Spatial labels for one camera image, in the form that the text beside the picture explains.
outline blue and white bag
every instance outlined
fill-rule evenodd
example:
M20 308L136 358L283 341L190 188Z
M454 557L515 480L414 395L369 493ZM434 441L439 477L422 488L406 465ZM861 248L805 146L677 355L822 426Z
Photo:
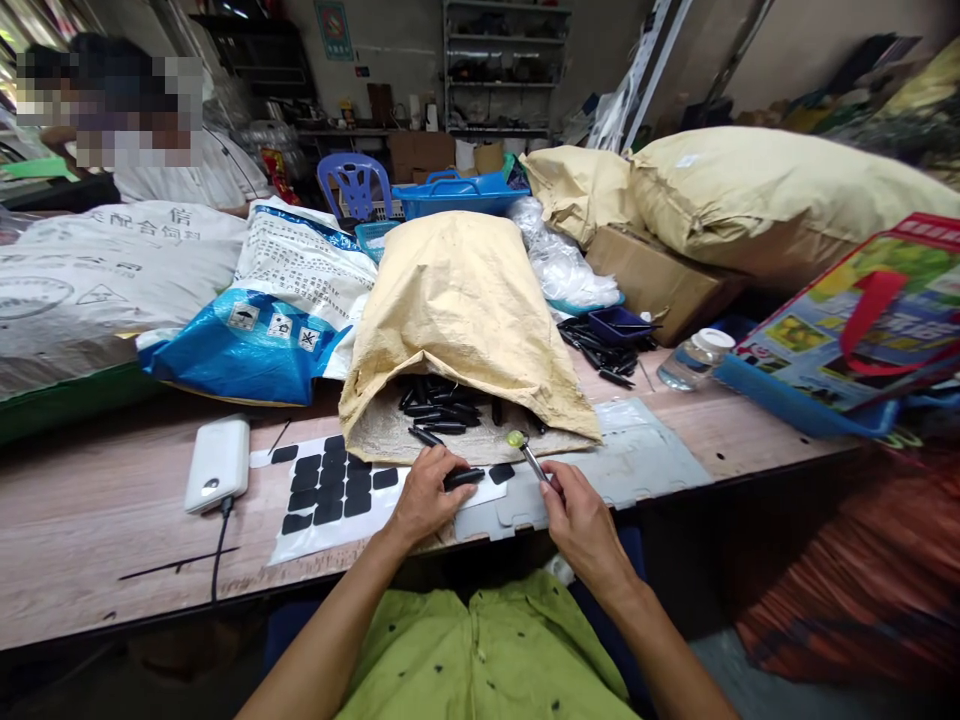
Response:
M157 380L254 405L310 405L314 378L343 380L377 266L327 213L278 198L250 208L233 284L183 330L144 333Z

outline poster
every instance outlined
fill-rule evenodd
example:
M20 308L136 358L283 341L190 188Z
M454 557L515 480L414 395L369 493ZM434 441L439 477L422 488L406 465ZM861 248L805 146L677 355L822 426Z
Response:
M343 3L317 2L315 6L327 60L352 62L353 43L350 42L347 13L343 9Z

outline person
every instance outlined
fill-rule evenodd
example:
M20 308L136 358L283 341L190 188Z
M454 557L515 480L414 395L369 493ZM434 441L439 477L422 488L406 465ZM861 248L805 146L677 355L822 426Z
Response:
M449 591L388 590L404 558L450 522L475 488L466 469L424 449L393 515L283 652L238 720L271 718L636 717L577 603L543 570L468 606ZM574 466L545 462L550 537L619 629L662 720L736 713L643 582L610 511Z
M123 202L197 202L246 218L251 201L274 194L250 157L226 134L191 132L176 94L155 73L154 59L125 38L80 33L67 53L34 45L22 72L53 86L67 124L46 128L41 141L78 177L70 146L78 132L92 150L113 158Z

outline charging cable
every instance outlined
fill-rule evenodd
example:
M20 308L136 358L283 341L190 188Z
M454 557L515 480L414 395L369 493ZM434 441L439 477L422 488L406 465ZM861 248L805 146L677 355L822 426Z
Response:
M233 510L233 495L227 495L220 501L220 515L223 517L223 524L220 526L220 539L217 541L217 552L213 556L213 580L210 583L210 605L217 606L217 575L220 573L220 556L223 554L223 538L227 534L227 521L230 519L230 511Z

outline screwdriver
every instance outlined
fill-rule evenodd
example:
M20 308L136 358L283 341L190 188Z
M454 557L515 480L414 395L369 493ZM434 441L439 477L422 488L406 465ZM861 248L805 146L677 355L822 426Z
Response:
M550 482L547 479L547 474L543 472L543 468L540 467L539 461L530 451L530 447L527 445L527 440L529 440L529 438L519 430L511 430L509 433L507 433L507 444L523 453L523 456L527 459L530 467L533 468L534 474L541 482Z

